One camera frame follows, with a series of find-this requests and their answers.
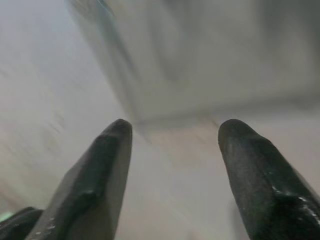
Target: blurry background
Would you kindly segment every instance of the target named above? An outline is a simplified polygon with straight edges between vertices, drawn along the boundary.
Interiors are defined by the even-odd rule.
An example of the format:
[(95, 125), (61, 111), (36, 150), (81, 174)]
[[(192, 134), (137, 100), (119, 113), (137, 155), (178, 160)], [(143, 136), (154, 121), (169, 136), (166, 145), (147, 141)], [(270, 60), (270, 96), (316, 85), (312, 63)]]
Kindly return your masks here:
[(229, 118), (320, 193), (317, 2), (0, 1), (1, 213), (45, 208), (117, 118), (136, 129), (119, 240), (248, 239), (217, 143)]

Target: white surface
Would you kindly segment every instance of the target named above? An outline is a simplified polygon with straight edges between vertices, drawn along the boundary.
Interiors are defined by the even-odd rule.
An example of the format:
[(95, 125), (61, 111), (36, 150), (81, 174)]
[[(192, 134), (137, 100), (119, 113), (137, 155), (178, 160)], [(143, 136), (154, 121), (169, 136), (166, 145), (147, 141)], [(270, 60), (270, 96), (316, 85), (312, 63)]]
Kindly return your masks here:
[[(12, 208), (44, 207), (94, 137), (124, 117), (97, 66), (62, 0), (0, 1), (0, 192)], [(269, 137), (320, 193), (319, 116), (295, 108), (239, 117)], [(146, 139), (134, 134), (117, 239), (247, 239), (217, 127), (204, 120), (170, 131)]]

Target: floor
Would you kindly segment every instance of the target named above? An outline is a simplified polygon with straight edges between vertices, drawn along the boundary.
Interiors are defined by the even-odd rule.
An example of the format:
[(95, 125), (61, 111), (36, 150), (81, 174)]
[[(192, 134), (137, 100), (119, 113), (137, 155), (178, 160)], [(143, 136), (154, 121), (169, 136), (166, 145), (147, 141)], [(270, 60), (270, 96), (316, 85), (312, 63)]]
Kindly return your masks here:
[[(95, 136), (127, 117), (62, 0), (2, 0), (0, 35), (0, 211), (44, 208)], [(269, 138), (320, 193), (320, 108), (135, 131), (116, 239), (248, 239), (217, 144), (229, 118)]]

